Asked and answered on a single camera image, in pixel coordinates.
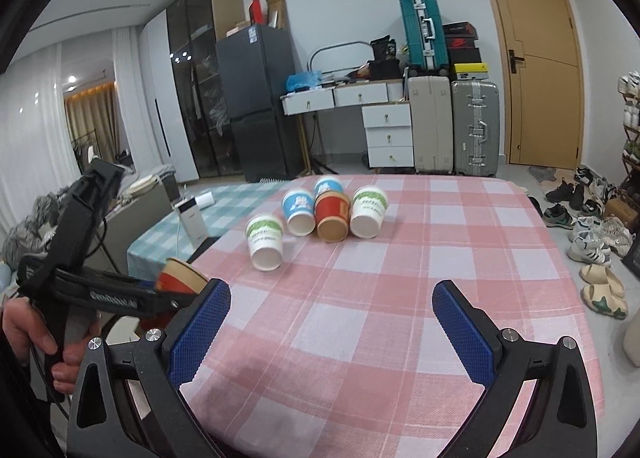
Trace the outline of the person's left hand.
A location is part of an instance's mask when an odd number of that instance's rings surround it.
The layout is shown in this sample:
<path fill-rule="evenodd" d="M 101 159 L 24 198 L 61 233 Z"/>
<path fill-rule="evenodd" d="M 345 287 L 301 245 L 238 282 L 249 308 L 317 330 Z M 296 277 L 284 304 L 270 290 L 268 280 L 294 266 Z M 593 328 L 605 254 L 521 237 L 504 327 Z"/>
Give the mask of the person's left hand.
<path fill-rule="evenodd" d="M 46 355 L 54 355 L 58 350 L 40 313 L 29 304 L 27 298 L 14 298 L 6 302 L 2 311 L 2 330 L 16 358 L 24 363 L 33 343 Z M 65 395 L 73 394 L 88 342 L 101 333 L 96 320 L 85 337 L 75 343 L 66 343 L 62 360 L 52 366 L 54 388 Z"/>

